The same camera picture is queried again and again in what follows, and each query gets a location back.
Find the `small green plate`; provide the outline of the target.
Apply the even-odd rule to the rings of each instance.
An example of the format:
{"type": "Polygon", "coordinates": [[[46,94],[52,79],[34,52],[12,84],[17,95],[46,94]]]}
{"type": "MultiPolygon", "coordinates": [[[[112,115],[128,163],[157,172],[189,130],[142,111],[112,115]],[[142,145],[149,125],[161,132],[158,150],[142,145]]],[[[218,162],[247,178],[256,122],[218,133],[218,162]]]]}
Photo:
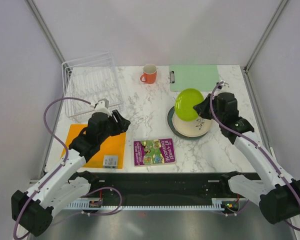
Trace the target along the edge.
{"type": "Polygon", "coordinates": [[[199,90],[195,88],[187,88],[177,96],[174,111],[182,121],[191,122],[199,116],[194,110],[194,106],[202,103],[203,101],[204,97],[199,90]]]}

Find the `green rimmed grey plate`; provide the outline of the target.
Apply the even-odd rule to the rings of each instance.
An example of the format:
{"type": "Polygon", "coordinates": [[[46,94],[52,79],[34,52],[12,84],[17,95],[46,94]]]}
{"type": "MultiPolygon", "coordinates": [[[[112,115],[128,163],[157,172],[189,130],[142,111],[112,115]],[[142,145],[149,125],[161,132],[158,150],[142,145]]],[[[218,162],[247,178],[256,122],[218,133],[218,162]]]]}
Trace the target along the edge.
{"type": "Polygon", "coordinates": [[[174,113],[172,116],[172,125],[181,135],[189,138],[197,138],[209,132],[212,120],[198,117],[192,121],[183,121],[174,113]]]}

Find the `large teal plate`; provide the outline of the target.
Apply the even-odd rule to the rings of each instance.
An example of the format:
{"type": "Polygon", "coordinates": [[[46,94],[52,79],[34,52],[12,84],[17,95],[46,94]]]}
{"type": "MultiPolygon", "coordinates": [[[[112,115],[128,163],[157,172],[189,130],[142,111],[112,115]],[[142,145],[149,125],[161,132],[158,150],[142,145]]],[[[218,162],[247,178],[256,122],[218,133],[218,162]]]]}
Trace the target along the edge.
{"type": "Polygon", "coordinates": [[[199,139],[209,132],[212,120],[198,117],[192,121],[183,121],[175,113],[175,108],[172,107],[167,114],[167,123],[171,131],[180,138],[199,139]]]}

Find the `dark blue plate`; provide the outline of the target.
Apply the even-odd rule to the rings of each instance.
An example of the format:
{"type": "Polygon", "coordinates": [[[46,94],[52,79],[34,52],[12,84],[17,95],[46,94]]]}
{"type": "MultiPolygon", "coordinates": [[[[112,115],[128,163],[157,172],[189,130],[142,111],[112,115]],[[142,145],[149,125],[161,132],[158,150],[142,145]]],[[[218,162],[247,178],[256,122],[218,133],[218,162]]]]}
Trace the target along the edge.
{"type": "Polygon", "coordinates": [[[170,130],[176,135],[176,136],[181,136],[180,133],[176,130],[176,128],[173,125],[173,115],[175,113],[175,108],[172,107],[167,114],[167,124],[170,128],[170,130]]]}

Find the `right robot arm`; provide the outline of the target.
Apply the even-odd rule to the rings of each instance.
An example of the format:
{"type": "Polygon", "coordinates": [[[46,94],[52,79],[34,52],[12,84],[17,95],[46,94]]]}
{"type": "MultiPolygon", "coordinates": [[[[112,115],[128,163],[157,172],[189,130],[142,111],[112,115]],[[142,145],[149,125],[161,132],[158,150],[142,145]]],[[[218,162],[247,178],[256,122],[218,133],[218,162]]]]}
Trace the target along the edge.
{"type": "Polygon", "coordinates": [[[221,134],[249,161],[261,183],[247,179],[237,171],[222,176],[219,191],[225,197],[239,194],[259,206],[270,224],[300,215],[300,180],[286,172],[259,140],[250,122],[239,115],[238,101],[230,92],[209,94],[193,106],[197,114],[215,120],[221,134]]]}

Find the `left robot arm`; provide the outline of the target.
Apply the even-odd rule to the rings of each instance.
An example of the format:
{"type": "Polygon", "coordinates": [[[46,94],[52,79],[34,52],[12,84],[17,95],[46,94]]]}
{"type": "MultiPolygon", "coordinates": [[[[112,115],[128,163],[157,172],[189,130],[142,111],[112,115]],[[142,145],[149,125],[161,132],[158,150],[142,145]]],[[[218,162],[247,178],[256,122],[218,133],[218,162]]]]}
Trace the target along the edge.
{"type": "Polygon", "coordinates": [[[17,190],[11,196],[11,214],[15,227],[22,226],[35,237],[43,234],[53,218],[79,197],[96,196],[98,182],[89,179],[89,173],[77,173],[100,151],[109,137],[125,133],[131,122],[114,110],[111,114],[97,111],[66,147],[58,164],[25,192],[17,190]]]}

